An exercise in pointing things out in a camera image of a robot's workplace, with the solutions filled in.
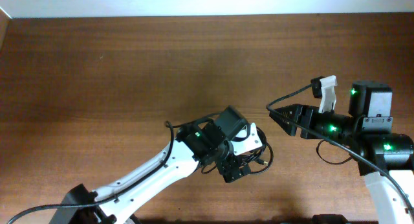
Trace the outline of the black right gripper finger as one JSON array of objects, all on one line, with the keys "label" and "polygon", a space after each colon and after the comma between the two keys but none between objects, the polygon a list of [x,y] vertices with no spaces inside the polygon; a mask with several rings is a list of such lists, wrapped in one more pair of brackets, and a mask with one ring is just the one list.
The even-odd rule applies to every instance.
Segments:
[{"label": "black right gripper finger", "polygon": [[[289,118],[297,123],[300,122],[302,110],[299,111],[280,111],[281,115],[285,118]],[[297,127],[293,126],[290,122],[280,118],[275,113],[270,112],[269,117],[276,122],[281,129],[289,136],[295,136],[297,132]]]},{"label": "black right gripper finger", "polygon": [[276,111],[284,117],[300,117],[305,114],[310,106],[302,104],[291,104],[289,106],[277,108]]}]

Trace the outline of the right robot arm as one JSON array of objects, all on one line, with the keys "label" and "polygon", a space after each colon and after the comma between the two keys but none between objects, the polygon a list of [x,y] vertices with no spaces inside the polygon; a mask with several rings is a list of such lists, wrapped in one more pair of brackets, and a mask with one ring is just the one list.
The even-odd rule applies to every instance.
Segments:
[{"label": "right robot arm", "polygon": [[369,190],[379,223],[413,222],[413,139],[392,131],[390,86],[374,81],[353,82],[349,113],[335,113],[337,82],[318,77],[305,89],[319,98],[318,107],[274,104],[301,91],[267,104],[270,117],[290,136],[300,129],[300,137],[318,139],[346,151],[357,162],[358,171]]}]

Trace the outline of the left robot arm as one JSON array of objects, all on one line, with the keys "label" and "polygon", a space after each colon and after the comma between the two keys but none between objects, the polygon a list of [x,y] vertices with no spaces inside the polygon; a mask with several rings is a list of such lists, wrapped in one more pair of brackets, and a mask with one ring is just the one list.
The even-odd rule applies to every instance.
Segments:
[{"label": "left robot arm", "polygon": [[51,223],[135,223],[135,212],[173,183],[214,164],[226,183],[248,174],[248,155],[262,147],[257,126],[232,106],[173,126],[171,139],[152,159],[124,177],[88,191],[70,190]]}]

